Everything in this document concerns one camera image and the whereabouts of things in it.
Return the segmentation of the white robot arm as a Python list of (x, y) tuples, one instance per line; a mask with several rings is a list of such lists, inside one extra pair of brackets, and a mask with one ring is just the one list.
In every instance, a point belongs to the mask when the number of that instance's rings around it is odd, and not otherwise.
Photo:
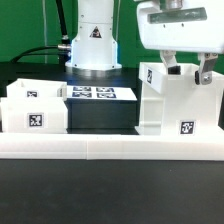
[[(200, 60), (196, 80), (212, 82), (212, 70), (224, 54), (224, 0), (133, 0), (140, 40), (158, 50), (169, 74), (178, 74), (175, 54), (195, 52)], [(118, 68), (118, 46), (113, 38), (114, 0), (78, 0), (78, 32), (71, 42), (70, 68)]]

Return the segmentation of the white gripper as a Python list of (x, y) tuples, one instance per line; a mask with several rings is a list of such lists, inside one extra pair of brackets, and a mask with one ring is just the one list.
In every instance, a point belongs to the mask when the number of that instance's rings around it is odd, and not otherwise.
[(175, 51), (196, 52), (200, 65), (195, 83), (212, 82), (218, 54), (224, 54), (224, 0), (182, 0), (181, 8), (165, 10), (160, 0), (142, 1), (137, 22), (143, 46), (161, 50), (168, 75), (181, 74)]

